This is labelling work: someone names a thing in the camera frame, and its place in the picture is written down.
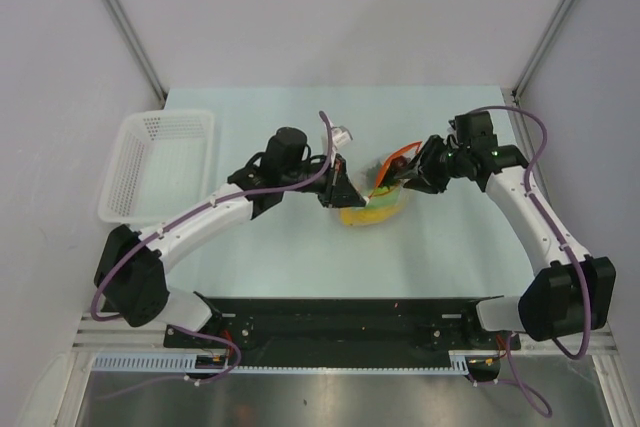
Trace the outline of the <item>clear zip top bag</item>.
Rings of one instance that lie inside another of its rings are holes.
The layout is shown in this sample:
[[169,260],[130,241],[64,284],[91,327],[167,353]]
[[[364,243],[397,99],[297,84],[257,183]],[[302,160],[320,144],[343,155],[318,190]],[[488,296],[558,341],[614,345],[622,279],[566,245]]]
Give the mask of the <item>clear zip top bag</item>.
[[367,205],[340,209],[340,222],[347,227],[369,227],[401,213],[408,203],[409,191],[395,175],[413,159],[421,146],[421,141],[410,143],[363,166],[353,177],[353,183]]

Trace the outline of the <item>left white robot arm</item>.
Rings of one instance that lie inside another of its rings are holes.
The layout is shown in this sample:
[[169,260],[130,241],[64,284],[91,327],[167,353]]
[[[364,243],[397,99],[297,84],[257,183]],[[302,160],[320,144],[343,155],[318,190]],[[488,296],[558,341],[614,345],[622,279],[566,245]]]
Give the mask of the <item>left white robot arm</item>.
[[[351,139],[345,127],[329,125],[325,151],[314,155],[303,131],[282,127],[264,151],[254,154],[192,209],[142,230],[125,224],[115,227],[94,276],[92,318],[122,319],[131,327],[157,320],[186,329],[199,346],[214,344],[221,334],[214,308],[196,292],[169,287],[169,271],[213,237],[277,206],[287,192],[313,194],[329,209],[366,206],[338,152]],[[99,300],[105,300],[113,314],[99,313]]]

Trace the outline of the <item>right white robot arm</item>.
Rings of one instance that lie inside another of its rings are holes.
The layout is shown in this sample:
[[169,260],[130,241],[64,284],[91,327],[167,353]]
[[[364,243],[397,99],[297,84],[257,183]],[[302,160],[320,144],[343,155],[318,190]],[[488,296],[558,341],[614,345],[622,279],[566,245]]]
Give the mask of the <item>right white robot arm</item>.
[[522,244],[533,280],[520,296],[476,304],[461,335],[484,348],[498,331],[525,333],[535,341],[558,341],[593,331],[608,320],[616,269],[608,257],[592,255],[562,224],[534,183],[534,159],[515,145],[502,145],[491,108],[450,120],[447,137],[432,135],[394,176],[404,187],[440,194],[453,179],[467,179],[499,208]]

